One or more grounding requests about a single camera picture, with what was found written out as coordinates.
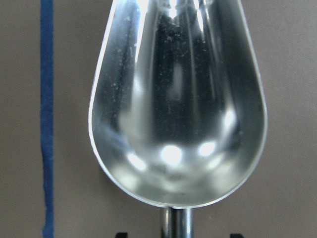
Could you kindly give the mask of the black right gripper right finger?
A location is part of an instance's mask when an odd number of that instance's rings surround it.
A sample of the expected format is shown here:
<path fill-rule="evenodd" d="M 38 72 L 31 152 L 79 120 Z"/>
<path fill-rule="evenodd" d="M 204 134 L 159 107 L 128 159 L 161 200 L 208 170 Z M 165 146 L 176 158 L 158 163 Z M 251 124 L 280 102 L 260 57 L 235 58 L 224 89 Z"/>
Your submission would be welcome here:
<path fill-rule="evenodd" d="M 230 234 L 230 238 L 244 238 L 244 236 L 240 233 L 232 233 Z"/>

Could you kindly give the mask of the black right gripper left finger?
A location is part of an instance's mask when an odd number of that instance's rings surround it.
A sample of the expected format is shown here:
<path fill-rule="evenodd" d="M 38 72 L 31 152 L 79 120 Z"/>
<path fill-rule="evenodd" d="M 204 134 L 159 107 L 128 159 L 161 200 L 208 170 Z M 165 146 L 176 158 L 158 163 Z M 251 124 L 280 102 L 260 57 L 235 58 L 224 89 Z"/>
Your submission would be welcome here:
<path fill-rule="evenodd" d="M 115 238 L 128 238 L 128 233 L 117 233 Z"/>

